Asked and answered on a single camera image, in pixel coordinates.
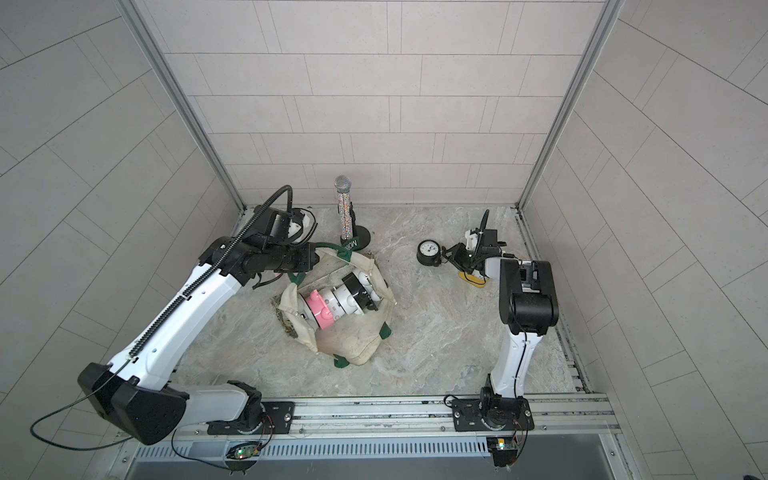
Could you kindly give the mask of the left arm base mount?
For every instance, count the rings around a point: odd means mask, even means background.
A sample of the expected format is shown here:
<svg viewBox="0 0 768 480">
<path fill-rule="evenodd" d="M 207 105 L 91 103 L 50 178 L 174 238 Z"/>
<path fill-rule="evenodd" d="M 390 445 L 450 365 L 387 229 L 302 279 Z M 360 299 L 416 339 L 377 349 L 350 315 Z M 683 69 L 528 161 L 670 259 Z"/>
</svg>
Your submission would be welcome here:
<svg viewBox="0 0 768 480">
<path fill-rule="evenodd" d="M 290 401 L 267 401 L 245 407 L 231 421 L 214 421 L 207 425 L 208 435 L 282 435 L 290 432 L 296 404 Z"/>
</svg>

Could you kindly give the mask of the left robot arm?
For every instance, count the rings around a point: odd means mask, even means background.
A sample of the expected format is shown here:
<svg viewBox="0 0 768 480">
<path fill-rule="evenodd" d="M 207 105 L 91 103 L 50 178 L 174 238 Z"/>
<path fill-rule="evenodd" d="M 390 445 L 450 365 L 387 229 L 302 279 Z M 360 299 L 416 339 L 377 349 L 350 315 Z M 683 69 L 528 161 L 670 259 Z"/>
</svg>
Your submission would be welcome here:
<svg viewBox="0 0 768 480">
<path fill-rule="evenodd" d="M 234 237 L 215 240 L 177 296 L 108 364 L 91 363 L 78 383 L 97 414 L 144 445 L 190 424 L 242 422 L 258 426 L 260 395 L 243 382 L 171 387 L 183 354 L 216 312 L 265 271 L 304 273 L 319 261 L 312 242 L 253 245 Z"/>
</svg>

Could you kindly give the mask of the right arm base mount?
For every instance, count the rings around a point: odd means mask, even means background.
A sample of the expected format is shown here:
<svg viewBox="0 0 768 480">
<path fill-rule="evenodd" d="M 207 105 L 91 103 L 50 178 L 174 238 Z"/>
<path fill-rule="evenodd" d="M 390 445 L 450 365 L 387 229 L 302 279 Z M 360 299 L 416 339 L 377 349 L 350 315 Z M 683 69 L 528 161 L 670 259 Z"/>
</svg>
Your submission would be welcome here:
<svg viewBox="0 0 768 480">
<path fill-rule="evenodd" d="M 529 432 L 535 428 L 532 410 L 524 397 L 502 397 L 488 391 L 467 398 L 448 394 L 443 404 L 451 409 L 457 432 Z"/>
</svg>

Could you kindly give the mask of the pink twin-bell alarm clock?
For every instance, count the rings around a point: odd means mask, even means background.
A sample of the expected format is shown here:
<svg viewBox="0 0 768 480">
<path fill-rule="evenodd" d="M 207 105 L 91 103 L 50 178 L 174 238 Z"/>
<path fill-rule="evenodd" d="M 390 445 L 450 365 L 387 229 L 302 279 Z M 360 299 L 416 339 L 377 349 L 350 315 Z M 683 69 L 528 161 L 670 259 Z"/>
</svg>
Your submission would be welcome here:
<svg viewBox="0 0 768 480">
<path fill-rule="evenodd" d="M 335 322 L 334 313 L 327 306 L 325 299 L 318 290 L 313 290 L 305 298 L 305 303 L 320 329 L 326 329 Z"/>
</svg>

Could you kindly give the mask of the small black alarm clock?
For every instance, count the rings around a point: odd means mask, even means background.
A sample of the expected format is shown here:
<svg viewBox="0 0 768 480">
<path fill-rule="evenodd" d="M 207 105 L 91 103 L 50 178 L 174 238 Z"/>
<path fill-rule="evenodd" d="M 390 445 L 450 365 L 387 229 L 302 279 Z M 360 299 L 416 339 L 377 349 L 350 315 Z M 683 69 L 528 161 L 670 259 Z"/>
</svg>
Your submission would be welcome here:
<svg viewBox="0 0 768 480">
<path fill-rule="evenodd" d="M 427 239 L 417 247 L 417 261 L 423 266 L 438 267 L 442 263 L 442 247 L 437 241 Z"/>
</svg>

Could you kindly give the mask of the canvas bag with green handles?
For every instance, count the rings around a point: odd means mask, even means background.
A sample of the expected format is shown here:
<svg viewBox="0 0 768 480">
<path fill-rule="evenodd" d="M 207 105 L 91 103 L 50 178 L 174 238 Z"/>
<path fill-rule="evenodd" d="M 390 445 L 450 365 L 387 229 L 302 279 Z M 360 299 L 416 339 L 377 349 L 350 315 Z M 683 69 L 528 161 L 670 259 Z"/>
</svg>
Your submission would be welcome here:
<svg viewBox="0 0 768 480">
<path fill-rule="evenodd" d="M 329 243 L 319 244 L 316 252 L 320 261 L 313 270 L 306 275 L 291 274 L 288 286 L 275 298 L 277 317 L 291 338 L 314 353 L 333 357 L 336 367 L 363 365 L 391 335 L 389 322 L 397 300 L 374 258 Z M 354 269 L 370 277 L 381 298 L 377 311 L 347 315 L 336 302 L 332 290 Z M 313 290 L 320 292 L 334 313 L 335 322 L 326 329 L 318 327 L 305 303 Z"/>
</svg>

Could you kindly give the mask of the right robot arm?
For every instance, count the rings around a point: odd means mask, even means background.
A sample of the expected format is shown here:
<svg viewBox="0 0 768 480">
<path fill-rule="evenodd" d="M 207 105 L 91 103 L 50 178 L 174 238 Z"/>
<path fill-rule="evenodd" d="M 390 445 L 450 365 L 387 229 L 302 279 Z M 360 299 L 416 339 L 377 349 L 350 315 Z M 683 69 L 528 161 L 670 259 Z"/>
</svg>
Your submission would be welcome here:
<svg viewBox="0 0 768 480">
<path fill-rule="evenodd" d="M 547 261 L 521 260 L 513 254 L 470 253 L 459 243 L 442 251 L 460 272 L 489 275 L 498 281 L 498 311 L 504 327 L 501 353 L 481 389 L 482 415 L 518 413 L 536 347 L 558 323 L 559 305 Z"/>
</svg>

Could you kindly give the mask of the yellow square alarm clock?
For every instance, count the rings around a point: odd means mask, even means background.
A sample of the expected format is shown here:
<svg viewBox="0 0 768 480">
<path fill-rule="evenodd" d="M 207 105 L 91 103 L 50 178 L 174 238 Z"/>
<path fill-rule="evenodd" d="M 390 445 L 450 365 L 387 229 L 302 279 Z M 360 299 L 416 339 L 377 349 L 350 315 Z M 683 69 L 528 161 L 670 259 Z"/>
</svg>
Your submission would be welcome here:
<svg viewBox="0 0 768 480">
<path fill-rule="evenodd" d="M 472 273 L 467 273 L 465 271 L 460 271 L 459 272 L 459 277 L 463 281 L 465 281 L 465 282 L 467 282 L 467 283 L 469 283 L 469 284 L 471 284 L 471 285 L 473 285 L 473 286 L 475 286 L 477 288 L 483 288 L 487 284 L 487 282 L 488 282 L 487 277 L 482 272 L 479 272 L 479 271 L 474 271 Z"/>
</svg>

